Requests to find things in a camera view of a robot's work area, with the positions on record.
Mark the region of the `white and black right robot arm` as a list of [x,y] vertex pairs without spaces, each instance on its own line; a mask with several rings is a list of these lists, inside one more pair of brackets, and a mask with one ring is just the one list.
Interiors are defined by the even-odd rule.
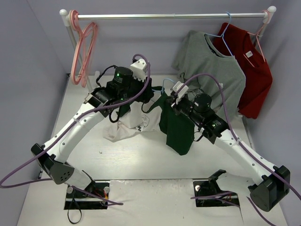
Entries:
[[289,193],[290,170],[264,159],[242,141],[209,107],[208,95],[201,94],[192,102],[172,92],[169,102],[175,114],[188,118],[202,137],[224,150],[249,173],[254,184],[248,186],[248,194],[259,209],[269,212]]

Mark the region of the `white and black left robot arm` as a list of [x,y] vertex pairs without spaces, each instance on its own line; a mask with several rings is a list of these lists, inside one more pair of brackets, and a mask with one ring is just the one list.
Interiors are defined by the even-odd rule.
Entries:
[[148,102],[152,97],[148,66],[117,67],[113,79],[107,82],[106,87],[95,88],[67,124],[45,144],[34,144],[31,152],[56,184],[77,187],[82,197],[90,197],[95,182],[87,173],[68,163],[73,149],[115,109],[134,101]]

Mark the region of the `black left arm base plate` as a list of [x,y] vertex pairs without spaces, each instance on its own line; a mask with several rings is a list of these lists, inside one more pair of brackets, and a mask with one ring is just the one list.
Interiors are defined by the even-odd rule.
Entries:
[[[109,190],[106,187],[110,187],[110,182],[96,181],[95,186],[95,195],[108,199]],[[77,191],[73,188],[70,188],[70,186],[68,186],[66,189],[64,210],[106,210],[108,208],[107,205],[108,202],[104,202],[103,200]]]

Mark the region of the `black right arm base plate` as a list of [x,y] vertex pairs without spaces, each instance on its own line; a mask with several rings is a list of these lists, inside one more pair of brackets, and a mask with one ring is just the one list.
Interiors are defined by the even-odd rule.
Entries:
[[229,207],[235,206],[240,207],[238,195],[234,192],[222,190],[217,180],[221,176],[225,176],[225,170],[218,170],[211,175],[207,180],[194,180],[194,198],[195,205],[197,208],[207,207]]

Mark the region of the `white and green t-shirt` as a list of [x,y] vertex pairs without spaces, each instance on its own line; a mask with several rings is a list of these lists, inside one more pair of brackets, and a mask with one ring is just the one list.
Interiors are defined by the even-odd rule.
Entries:
[[155,102],[143,105],[133,102],[123,105],[126,110],[116,123],[109,123],[103,129],[103,138],[117,142],[145,132],[160,131],[166,134],[166,145],[179,155],[186,155],[194,141],[195,125],[184,115],[176,115],[163,92]]

